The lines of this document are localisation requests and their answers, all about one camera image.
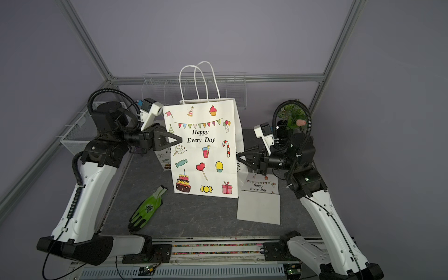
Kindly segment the white party paper bag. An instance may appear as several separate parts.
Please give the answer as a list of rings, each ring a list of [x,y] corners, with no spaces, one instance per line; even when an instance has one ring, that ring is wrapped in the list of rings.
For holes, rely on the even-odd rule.
[[[239,187],[237,219],[279,225],[280,194],[274,175],[249,173]]]

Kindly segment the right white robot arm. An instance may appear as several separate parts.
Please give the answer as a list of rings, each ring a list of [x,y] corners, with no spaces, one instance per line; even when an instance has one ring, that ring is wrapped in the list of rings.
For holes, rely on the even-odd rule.
[[[301,260],[321,280],[383,279],[380,266],[367,259],[346,230],[322,176],[313,166],[316,149],[312,137],[297,133],[278,140],[260,128],[255,135],[264,143],[239,152],[238,161],[258,174],[266,175],[268,169],[285,171],[288,188],[310,214],[327,253],[296,231],[281,237],[282,251]]]

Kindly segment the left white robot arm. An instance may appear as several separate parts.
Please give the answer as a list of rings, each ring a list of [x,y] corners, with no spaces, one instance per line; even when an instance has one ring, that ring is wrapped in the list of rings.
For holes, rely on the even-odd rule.
[[[138,115],[110,101],[87,105],[97,137],[72,160],[76,185],[58,225],[47,237],[40,238],[37,249],[47,255],[98,266],[111,257],[135,255],[151,259],[155,254],[152,239],[141,234],[103,236],[96,232],[96,219],[106,190],[131,147],[161,151],[171,147],[168,138],[182,139],[154,122],[163,105],[145,99]]]

